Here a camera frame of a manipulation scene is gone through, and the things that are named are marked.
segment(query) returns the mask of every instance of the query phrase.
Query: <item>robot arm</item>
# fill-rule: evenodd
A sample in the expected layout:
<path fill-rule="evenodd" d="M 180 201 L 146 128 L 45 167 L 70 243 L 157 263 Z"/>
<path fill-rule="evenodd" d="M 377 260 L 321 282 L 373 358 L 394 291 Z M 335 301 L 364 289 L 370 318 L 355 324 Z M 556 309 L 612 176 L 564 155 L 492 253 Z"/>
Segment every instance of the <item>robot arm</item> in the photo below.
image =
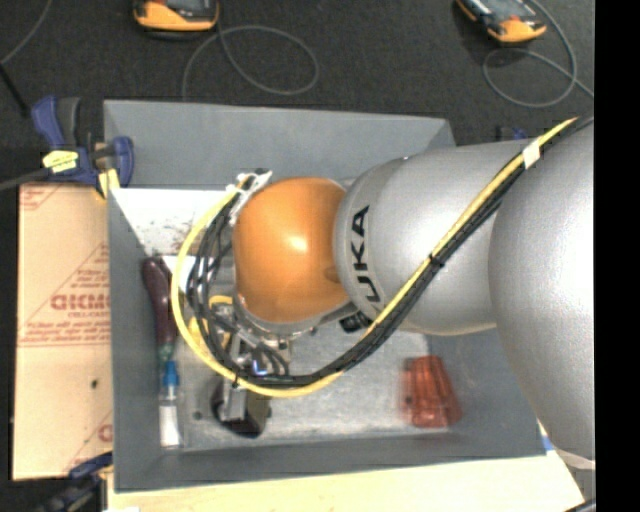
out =
<path fill-rule="evenodd" d="M 187 292 L 196 313 L 235 321 L 251 350 L 285 359 L 295 337 L 320 323 L 354 314 L 373 323 L 351 350 L 304 376 L 275 363 L 252 373 L 220 349 L 216 328 L 200 322 L 203 343 L 180 318 L 178 327 L 211 368 L 272 397 L 329 384 L 396 328 L 454 335 L 497 327 L 534 412 L 594 496 L 593 139 L 593 122 L 571 120 L 533 141 L 388 162 L 346 191 L 315 178 L 273 183 L 234 226 L 235 311 L 223 318 L 208 307 L 208 276 L 248 177 L 213 209 Z M 271 284 L 256 289 L 260 282 Z M 172 302 L 179 309 L 177 285 Z"/>

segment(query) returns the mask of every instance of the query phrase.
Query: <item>orange device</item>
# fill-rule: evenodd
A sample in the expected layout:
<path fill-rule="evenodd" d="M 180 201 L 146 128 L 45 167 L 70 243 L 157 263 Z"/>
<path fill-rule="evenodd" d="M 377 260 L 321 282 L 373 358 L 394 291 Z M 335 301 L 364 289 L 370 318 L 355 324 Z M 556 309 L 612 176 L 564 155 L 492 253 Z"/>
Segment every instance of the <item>orange device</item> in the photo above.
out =
<path fill-rule="evenodd" d="M 152 35 L 188 36 L 212 29 L 220 16 L 217 0 L 134 0 L 133 17 Z"/>
<path fill-rule="evenodd" d="M 522 0 L 456 0 L 464 14 L 503 44 L 531 41 L 547 26 Z"/>

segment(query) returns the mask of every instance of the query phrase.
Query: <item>wire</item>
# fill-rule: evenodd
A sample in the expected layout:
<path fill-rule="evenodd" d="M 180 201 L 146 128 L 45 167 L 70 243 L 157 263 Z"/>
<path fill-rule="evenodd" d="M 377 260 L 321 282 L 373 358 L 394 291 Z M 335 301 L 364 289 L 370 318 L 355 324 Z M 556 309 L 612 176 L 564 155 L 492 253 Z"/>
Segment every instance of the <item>wire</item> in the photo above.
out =
<path fill-rule="evenodd" d="M 278 30 L 276 28 L 272 28 L 272 27 L 265 27 L 263 25 L 242 25 L 242 26 L 238 26 L 238 27 L 231 27 L 231 28 L 227 28 L 227 29 L 223 29 L 221 24 L 220 24 L 220 20 L 218 19 L 218 23 L 217 23 L 217 30 L 218 32 L 213 34 L 212 36 L 210 36 L 209 38 L 207 38 L 196 50 L 195 52 L 193 52 L 193 54 L 191 55 L 191 57 L 189 58 L 189 60 L 187 61 L 187 65 L 185 67 L 184 73 L 182 75 L 182 84 L 180 87 L 180 93 L 182 96 L 182 100 L 186 101 L 186 99 L 188 98 L 188 93 L 187 93 L 187 85 L 188 85 L 188 81 L 189 81 L 189 74 L 191 73 L 191 68 L 193 67 L 193 63 L 196 61 L 196 59 L 198 58 L 198 56 L 200 55 L 200 53 L 202 53 L 202 51 L 209 46 L 212 42 L 216 41 L 216 40 L 220 40 L 221 46 L 222 46 L 222 50 L 225 54 L 225 56 L 227 57 L 227 59 L 229 59 L 229 62 L 231 63 L 231 65 L 233 66 L 233 68 L 236 70 L 236 72 L 242 77 L 244 78 L 247 82 L 249 82 L 251 85 L 253 85 L 254 87 L 257 87 L 258 89 L 260 89 L 261 91 L 264 92 L 268 92 L 271 94 L 278 94 L 281 96 L 295 96 L 297 94 L 302 94 L 304 92 L 309 91 L 310 89 L 312 89 L 313 87 L 315 87 L 316 83 L 318 82 L 319 78 L 320 78 L 320 65 L 318 64 L 318 59 L 315 55 L 315 53 L 313 52 L 313 50 L 311 50 L 311 48 L 309 48 L 301 39 L 287 33 L 284 32 L 282 30 Z M 231 53 L 231 51 L 229 50 L 229 46 L 227 45 L 227 41 L 226 41 L 226 37 L 230 34 L 234 34 L 237 32 L 249 32 L 249 31 L 254 31 L 254 32 L 265 32 L 268 34 L 275 34 L 277 36 L 280 36 L 296 45 L 298 45 L 300 48 L 302 48 L 302 50 L 304 50 L 304 52 L 309 56 L 309 58 L 311 59 L 311 62 L 313 63 L 313 67 L 314 67 L 314 73 L 313 73 L 313 77 L 311 78 L 311 80 L 304 86 L 297 88 L 297 89 L 276 89 L 274 87 L 268 87 L 260 82 L 258 82 L 256 79 L 252 78 L 246 71 L 244 71 L 244 69 L 242 69 L 242 67 L 236 62 L 236 60 L 233 58 L 233 55 Z"/>
<path fill-rule="evenodd" d="M 35 25 L 31 28 L 29 33 L 26 36 L 24 36 L 22 41 L 20 41 L 20 43 L 18 43 L 18 45 L 13 50 L 11 50 L 7 55 L 5 55 L 2 58 L 2 60 L 0 60 L 0 64 L 6 64 L 7 62 L 9 62 L 18 54 L 20 50 L 22 50 L 22 48 L 24 48 L 31 41 L 33 36 L 35 36 L 36 32 L 40 28 L 40 25 L 42 25 L 42 23 L 44 22 L 44 19 L 47 17 L 47 13 L 49 12 L 49 8 L 51 7 L 52 3 L 53 3 L 53 0 L 47 0 L 47 3 L 44 6 L 42 13 L 40 14 L 38 21 L 36 21 Z"/>
<path fill-rule="evenodd" d="M 545 57 L 545 56 L 543 56 L 543 55 L 541 55 L 539 53 L 533 52 L 531 50 L 525 50 L 525 49 L 522 49 L 522 48 L 496 48 L 495 50 L 492 50 L 491 52 L 489 52 L 489 54 L 485 57 L 484 62 L 482 63 L 482 74 L 484 75 L 484 79 L 486 80 L 486 82 L 489 84 L 489 87 L 491 87 L 491 89 L 496 94 L 498 94 L 499 96 L 501 96 L 505 100 L 510 101 L 511 103 L 514 103 L 515 105 L 519 105 L 521 107 L 526 107 L 526 108 L 547 108 L 547 107 L 551 107 L 551 106 L 557 105 L 562 100 L 564 100 L 567 96 L 569 96 L 569 94 L 571 93 L 571 91 L 573 91 L 573 89 L 574 89 L 574 87 L 576 85 L 580 89 L 582 89 L 588 96 L 590 96 L 591 98 L 595 98 L 594 92 L 591 89 L 589 89 L 586 85 L 584 85 L 580 80 L 578 80 L 578 64 L 577 64 L 575 53 L 573 51 L 573 47 L 571 46 L 571 43 L 569 43 L 569 40 L 567 39 L 567 36 L 565 35 L 564 31 L 560 28 L 560 25 L 558 24 L 558 22 L 555 20 L 555 18 L 553 16 L 551 16 L 549 11 L 547 11 L 536 0 L 528 0 L 528 1 L 531 2 L 533 5 L 535 5 L 536 8 L 538 8 L 540 11 L 542 11 L 542 13 L 549 19 L 549 22 L 550 22 L 551 26 L 553 26 L 553 28 L 558 33 L 558 36 L 560 37 L 560 41 L 564 45 L 565 49 L 567 50 L 567 54 L 569 56 L 570 71 L 567 71 L 566 69 L 562 68 L 560 65 L 558 65 L 557 63 L 555 63 L 551 59 L 548 59 L 547 57 Z M 526 55 L 528 57 L 533 57 L 533 58 L 535 58 L 535 59 L 547 64 L 548 66 L 552 67 L 553 69 L 559 71 L 564 76 L 569 78 L 571 81 L 570 81 L 569 85 L 567 86 L 567 88 L 564 90 L 564 92 L 562 92 L 559 96 L 557 96 L 556 98 L 554 98 L 554 99 L 552 99 L 550 101 L 527 102 L 527 101 L 518 100 L 518 99 L 516 99 L 516 98 L 514 98 L 512 96 L 509 96 L 508 94 L 506 94 L 504 91 L 502 91 L 494 83 L 494 81 L 491 79 L 491 76 L 489 75 L 489 61 L 495 55 L 500 54 L 500 53 L 504 53 L 506 51 L 512 51 L 512 52 L 524 54 L 524 55 Z"/>
<path fill-rule="evenodd" d="M 0 183 L 0 191 L 8 188 L 17 187 L 23 183 L 29 183 L 31 181 L 40 180 L 46 178 L 49 175 L 49 169 L 38 169 L 36 171 L 28 172 Z"/>
<path fill-rule="evenodd" d="M 221 362 L 227 366 L 233 366 L 233 359 L 226 357 L 227 351 L 223 344 L 220 343 L 215 329 L 213 330 L 214 332 L 211 332 L 211 329 L 209 329 L 208 326 L 216 324 L 220 325 L 229 334 L 235 333 L 238 329 L 234 325 L 231 325 L 224 317 L 215 313 L 215 303 L 212 303 L 208 297 L 212 295 L 211 285 L 215 281 L 222 263 L 222 258 L 231 249 L 231 242 L 228 242 L 225 245 L 222 244 L 222 231 L 227 225 L 227 223 L 224 222 L 224 219 L 226 219 L 233 206 L 233 202 L 224 206 L 220 211 L 220 214 L 215 217 L 203 235 L 192 272 L 189 275 L 190 282 L 188 286 L 189 295 L 194 299 L 191 306 L 196 314 L 200 333 L 203 335 L 207 346 L 213 354 L 220 354 L 221 350 L 225 352 L 225 356 L 222 358 L 223 360 Z M 203 265 L 203 262 L 211 259 L 214 248 L 217 248 L 217 254 L 213 257 L 213 261 L 209 265 Z M 201 293 L 197 293 L 197 290 L 194 291 L 192 289 L 195 282 L 201 284 Z M 205 317 L 207 319 L 207 324 L 204 324 L 202 321 Z M 254 359 L 257 359 L 260 355 L 264 355 L 278 373 L 280 373 L 280 371 L 277 369 L 280 368 L 282 373 L 285 375 L 289 374 L 289 366 L 284 358 L 276 350 L 272 349 L 265 343 L 260 342 L 258 344 L 253 344 L 252 354 Z"/>
<path fill-rule="evenodd" d="M 527 149 L 535 145 L 537 146 L 536 149 L 538 153 L 541 154 L 543 148 L 546 147 L 550 141 L 555 141 L 557 135 L 566 135 L 569 126 L 573 126 L 574 128 L 578 127 L 577 129 L 584 126 L 584 123 L 576 123 L 576 121 L 577 118 L 573 118 L 558 124 L 535 139 Z M 185 323 L 182 317 L 182 311 L 177 302 L 177 282 L 179 279 L 174 279 L 172 280 L 171 300 L 178 328 L 189 346 L 191 346 L 205 363 L 223 377 L 251 391 L 272 397 L 294 397 L 317 391 L 339 378 L 345 371 L 364 361 L 389 339 L 404 318 L 406 318 L 413 305 L 418 301 L 438 271 L 444 266 L 445 262 L 475 230 L 495 213 L 502 202 L 504 194 L 531 164 L 532 162 L 529 162 L 528 159 L 525 158 L 523 152 L 513 157 L 465 209 L 445 236 L 442 237 L 434 247 L 429 256 L 371 323 L 358 342 L 332 363 L 312 374 L 250 375 L 245 368 L 239 367 L 225 351 L 220 349 L 219 343 L 217 343 L 215 339 L 208 339 L 209 333 L 206 328 L 202 327 L 204 322 L 202 322 L 201 318 L 199 319 L 201 323 L 201 336 L 199 340 L 196 340 L 186 328 L 183 328 Z M 214 205 L 214 207 L 196 223 L 180 249 L 176 264 L 176 275 L 180 275 L 183 261 L 199 233 L 206 229 L 207 233 L 213 234 L 216 233 L 217 229 L 222 229 L 219 224 L 220 219 L 224 218 L 225 212 L 233 208 L 248 179 L 250 178 L 246 178 L 241 182 L 235 188 L 235 191 L 231 190 L 228 192 L 218 204 Z M 228 223 L 228 219 L 223 221 L 223 225 L 226 223 Z M 204 251 L 210 250 L 211 243 L 210 240 L 207 240 L 205 234 L 201 242 L 201 246 L 205 248 Z M 200 249 L 198 252 L 199 255 L 204 254 Z M 207 300 L 206 295 L 208 295 L 209 292 L 209 285 L 210 283 L 205 281 L 205 303 Z"/>
<path fill-rule="evenodd" d="M 24 100 L 24 98 L 20 94 L 20 91 L 18 91 L 18 88 L 13 83 L 13 80 L 11 80 L 9 73 L 7 73 L 7 71 L 4 69 L 4 65 L 2 63 L 0 63 L 0 77 L 2 77 L 2 81 L 5 83 L 5 85 L 9 89 L 11 96 L 13 96 L 13 99 L 18 105 L 18 108 L 20 109 L 20 114 L 22 115 L 22 117 L 29 117 L 29 113 L 30 113 L 29 105 L 27 105 L 27 102 Z"/>

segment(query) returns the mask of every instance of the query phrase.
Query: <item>orange object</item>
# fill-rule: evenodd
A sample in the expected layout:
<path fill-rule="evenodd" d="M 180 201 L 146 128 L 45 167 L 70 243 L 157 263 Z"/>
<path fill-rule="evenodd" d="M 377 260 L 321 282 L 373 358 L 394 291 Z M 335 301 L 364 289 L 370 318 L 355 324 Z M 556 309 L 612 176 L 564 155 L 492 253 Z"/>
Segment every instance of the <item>orange object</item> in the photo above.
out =
<path fill-rule="evenodd" d="M 237 296 L 249 313 L 295 323 L 347 303 L 332 247 L 344 194 L 326 178 L 289 178 L 264 188 L 241 210 L 232 242 Z"/>
<path fill-rule="evenodd" d="M 211 18 L 182 16 L 171 9 L 165 0 L 147 0 L 133 10 L 135 20 L 146 29 L 166 32 L 203 32 L 210 30 L 218 22 L 220 5 L 216 4 L 215 15 Z"/>
<path fill-rule="evenodd" d="M 462 418 L 462 409 L 442 359 L 424 356 L 412 359 L 402 375 L 402 412 L 407 421 L 421 428 L 443 428 Z"/>
<path fill-rule="evenodd" d="M 541 36 L 547 30 L 544 25 L 530 25 L 517 16 L 512 16 L 499 25 L 503 33 L 500 34 L 491 28 L 488 28 L 487 32 L 502 43 L 524 43 Z"/>

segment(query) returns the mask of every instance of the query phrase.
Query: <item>yellow cable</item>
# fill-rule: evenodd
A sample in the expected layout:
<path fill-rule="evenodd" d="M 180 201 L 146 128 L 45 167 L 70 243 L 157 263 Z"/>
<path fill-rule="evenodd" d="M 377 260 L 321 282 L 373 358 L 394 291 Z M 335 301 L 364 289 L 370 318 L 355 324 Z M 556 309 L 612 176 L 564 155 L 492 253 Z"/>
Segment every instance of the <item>yellow cable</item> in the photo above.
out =
<path fill-rule="evenodd" d="M 237 377 L 233 371 L 220 364 L 220 362 L 211 355 L 211 353 L 209 352 L 209 348 L 206 346 L 204 340 L 201 337 L 199 337 L 199 339 L 196 339 L 191 335 L 189 327 L 187 326 L 184 316 L 182 315 L 182 308 L 180 306 L 179 300 L 180 289 L 178 283 L 180 282 L 182 266 L 184 265 L 184 261 L 189 253 L 189 249 L 193 245 L 200 232 L 204 230 L 209 225 L 211 220 L 220 212 L 220 210 L 222 210 L 235 197 L 235 195 L 238 193 L 238 189 L 242 187 L 243 184 L 244 182 L 238 184 L 235 190 L 231 190 L 229 193 L 227 193 L 217 204 L 210 208 L 207 213 L 205 213 L 202 218 L 200 218 L 200 220 L 198 220 L 198 222 L 193 226 L 193 228 L 187 235 L 184 243 L 182 244 L 182 247 L 180 248 L 178 257 L 176 259 L 176 267 L 174 269 L 175 278 L 171 280 L 171 307 L 173 308 L 176 325 L 178 326 L 180 334 L 187 342 L 189 347 L 191 347 L 191 349 L 200 359 L 202 359 L 203 362 L 205 362 L 212 370 L 222 375 L 226 379 L 237 382 L 239 386 L 242 386 L 250 391 L 254 391 L 255 393 L 274 398 L 293 398 L 307 395 L 327 386 L 338 377 L 340 377 L 343 372 L 336 372 L 331 375 L 327 375 L 326 377 L 323 377 L 322 379 L 313 382 L 312 384 L 296 388 L 272 389 L 257 386 L 249 381 L 246 381 L 245 379 Z"/>
<path fill-rule="evenodd" d="M 572 119 L 568 119 L 556 126 L 554 126 L 551 130 L 544 133 L 540 137 L 538 137 L 534 143 L 537 143 L 538 148 L 545 145 L 549 139 L 557 135 L 559 132 L 564 130 L 567 126 L 573 123 L 577 117 Z M 398 292 L 394 295 L 394 297 L 389 301 L 389 303 L 385 306 L 385 308 L 378 314 L 375 320 L 371 323 L 371 325 L 367 328 L 365 333 L 362 335 L 360 340 L 363 340 L 368 334 L 370 334 L 380 323 L 391 313 L 402 297 L 404 297 L 407 292 L 415 285 L 416 281 L 422 274 L 422 272 L 427 268 L 429 263 L 431 263 L 432 257 L 438 256 L 440 251 L 451 241 L 451 239 L 460 231 L 462 226 L 474 215 L 482 205 L 487 201 L 489 196 L 495 192 L 495 190 L 507 179 L 511 176 L 524 162 L 523 153 L 518 153 L 514 158 L 512 158 L 507 165 L 505 165 L 499 172 L 494 176 L 494 178 L 489 182 L 489 184 L 480 191 L 480 193 L 476 196 L 476 198 L 471 202 L 471 204 L 465 209 L 465 211 L 458 217 L 458 220 L 451 226 L 449 231 L 440 239 L 440 241 L 436 244 L 434 249 L 431 251 L 429 257 L 427 257 L 424 262 L 418 267 L 418 269 L 413 273 L 413 275 L 409 278 L 409 280 L 398 290 Z"/>

